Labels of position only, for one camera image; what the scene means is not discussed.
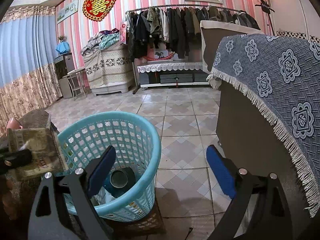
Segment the striped wall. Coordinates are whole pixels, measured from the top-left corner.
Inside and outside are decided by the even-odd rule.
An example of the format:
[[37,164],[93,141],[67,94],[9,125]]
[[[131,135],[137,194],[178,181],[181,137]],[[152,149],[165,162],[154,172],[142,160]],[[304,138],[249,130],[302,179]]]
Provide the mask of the striped wall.
[[[56,7],[58,12],[65,4],[73,0],[65,0]],[[222,0],[223,6],[238,10],[247,11],[254,17],[263,32],[269,33],[267,26],[267,15],[262,12],[260,7],[254,7],[259,2],[257,0]],[[154,5],[164,4],[178,4],[178,3],[196,3],[207,5],[207,2],[185,2],[184,0],[116,0],[115,5],[107,16],[101,22],[95,22],[86,18],[82,12],[82,4],[84,0],[79,0],[79,10],[77,13],[68,17],[57,25],[57,36],[65,35],[70,44],[73,60],[76,68],[84,66],[81,49],[87,44],[90,37],[101,30],[111,30],[113,28],[119,29],[119,24],[127,10],[135,8],[148,7]]]

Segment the red double happiness decoration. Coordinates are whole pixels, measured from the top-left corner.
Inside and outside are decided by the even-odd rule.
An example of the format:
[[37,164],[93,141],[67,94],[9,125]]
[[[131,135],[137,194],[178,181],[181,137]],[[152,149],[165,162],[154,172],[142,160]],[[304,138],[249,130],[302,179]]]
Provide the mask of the red double happiness decoration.
[[85,0],[82,11],[90,20],[100,22],[108,14],[115,2],[116,0]]

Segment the metal screw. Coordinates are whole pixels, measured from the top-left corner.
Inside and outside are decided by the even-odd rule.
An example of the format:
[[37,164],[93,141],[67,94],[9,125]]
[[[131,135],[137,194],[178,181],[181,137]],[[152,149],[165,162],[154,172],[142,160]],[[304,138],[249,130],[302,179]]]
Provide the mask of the metal screw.
[[275,173],[270,173],[270,178],[271,179],[276,179],[276,178],[278,178],[278,176]]
[[51,178],[51,176],[52,176],[52,173],[51,173],[51,172],[47,172],[47,173],[44,175],[44,177],[45,177],[46,179]]
[[83,173],[83,171],[84,170],[82,168],[78,168],[78,169],[75,170],[75,174],[80,175],[80,174]]
[[246,169],[244,169],[244,168],[240,168],[240,169],[239,169],[239,173],[240,173],[241,175],[246,175],[246,174],[248,173],[248,171],[247,171]]

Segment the fringe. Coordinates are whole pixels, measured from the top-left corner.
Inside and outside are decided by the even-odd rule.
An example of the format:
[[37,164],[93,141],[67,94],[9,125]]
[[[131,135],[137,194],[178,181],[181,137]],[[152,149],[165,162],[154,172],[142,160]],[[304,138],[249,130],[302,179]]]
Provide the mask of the fringe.
[[235,89],[241,91],[249,98],[252,104],[258,108],[262,116],[267,119],[272,126],[274,125],[273,131],[275,135],[283,142],[285,148],[289,151],[292,163],[297,169],[298,178],[302,182],[309,204],[306,209],[309,210],[310,216],[313,218],[320,208],[320,191],[310,165],[295,138],[287,131],[282,121],[267,107],[263,100],[245,84],[239,82],[235,77],[212,68],[211,74],[207,77],[207,81],[209,81],[210,85],[215,89],[221,85],[221,82],[219,83],[215,80],[217,77],[230,83]]

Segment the blue plastic laundry basket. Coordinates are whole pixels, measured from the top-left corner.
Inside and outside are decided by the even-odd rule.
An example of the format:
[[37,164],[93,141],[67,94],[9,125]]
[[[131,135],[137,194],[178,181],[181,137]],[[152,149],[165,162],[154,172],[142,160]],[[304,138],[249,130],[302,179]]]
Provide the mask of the blue plastic laundry basket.
[[[94,198],[98,215],[103,218],[130,222],[146,216],[155,201],[155,176],[160,162],[161,144],[154,126],[145,118],[126,112],[105,112],[91,115],[69,126],[58,135],[69,170],[85,167],[99,158],[112,145],[116,162],[111,171],[131,167],[136,184],[121,197],[106,203],[102,188]],[[76,214],[70,196],[66,196],[68,211]]]

